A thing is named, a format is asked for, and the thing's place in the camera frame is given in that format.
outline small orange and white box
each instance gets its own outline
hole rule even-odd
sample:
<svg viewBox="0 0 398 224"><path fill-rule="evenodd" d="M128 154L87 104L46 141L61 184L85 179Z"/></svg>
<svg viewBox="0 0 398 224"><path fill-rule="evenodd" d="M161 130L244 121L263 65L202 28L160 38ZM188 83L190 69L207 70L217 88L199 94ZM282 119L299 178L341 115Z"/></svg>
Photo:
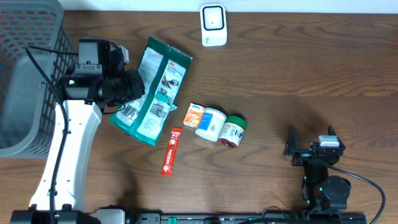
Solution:
<svg viewBox="0 0 398 224"><path fill-rule="evenodd" d="M191 103L189 105L187 115L185 115L184 125L197 128L204 112L205 112L204 106Z"/></svg>

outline wooden table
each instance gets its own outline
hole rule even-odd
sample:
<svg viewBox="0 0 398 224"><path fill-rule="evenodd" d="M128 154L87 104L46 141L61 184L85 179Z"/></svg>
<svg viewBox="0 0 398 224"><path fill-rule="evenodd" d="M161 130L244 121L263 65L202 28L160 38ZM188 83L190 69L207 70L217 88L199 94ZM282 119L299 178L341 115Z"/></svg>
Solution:
<svg viewBox="0 0 398 224"><path fill-rule="evenodd" d="M170 212L262 212L305 206L302 167L282 155L289 125L309 146L329 124L346 144L335 166L363 175L386 192L380 223L398 214L398 16L229 13L228 43L201 44L199 13L66 12L64 26L81 37L113 40L137 67L150 35L193 57L156 147L100 124L86 182L87 212L109 204ZM184 127L171 178L160 175L173 126L190 102L219 105L248 121L241 146L212 143ZM45 160L0 160L0 222L27 209ZM351 177L350 212L368 221L380 193Z"/></svg>

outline white wall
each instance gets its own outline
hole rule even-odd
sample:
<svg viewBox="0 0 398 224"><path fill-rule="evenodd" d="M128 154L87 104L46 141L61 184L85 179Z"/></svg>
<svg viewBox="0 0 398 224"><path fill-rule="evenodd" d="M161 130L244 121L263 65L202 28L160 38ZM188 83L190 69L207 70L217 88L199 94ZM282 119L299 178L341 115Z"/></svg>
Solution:
<svg viewBox="0 0 398 224"><path fill-rule="evenodd" d="M398 0L59 0L65 10L199 11L221 3L229 12L398 13Z"/></svg>

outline bottle with green lid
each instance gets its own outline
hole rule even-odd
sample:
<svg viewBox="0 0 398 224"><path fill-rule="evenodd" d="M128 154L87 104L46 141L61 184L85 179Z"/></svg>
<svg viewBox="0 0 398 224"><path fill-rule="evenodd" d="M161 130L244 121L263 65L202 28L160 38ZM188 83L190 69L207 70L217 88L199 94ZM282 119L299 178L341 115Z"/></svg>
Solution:
<svg viewBox="0 0 398 224"><path fill-rule="evenodd" d="M247 125L240 117L228 116L218 139L228 147L238 147Z"/></svg>

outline white container with black square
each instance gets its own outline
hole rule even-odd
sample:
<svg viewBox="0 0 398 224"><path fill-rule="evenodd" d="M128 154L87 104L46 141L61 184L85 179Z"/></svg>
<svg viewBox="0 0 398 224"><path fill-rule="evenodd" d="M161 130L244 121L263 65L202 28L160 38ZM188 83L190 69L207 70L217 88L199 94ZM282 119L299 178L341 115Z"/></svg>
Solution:
<svg viewBox="0 0 398 224"><path fill-rule="evenodd" d="M200 8L201 42L205 47L226 43L226 13L220 4L207 4Z"/></svg>

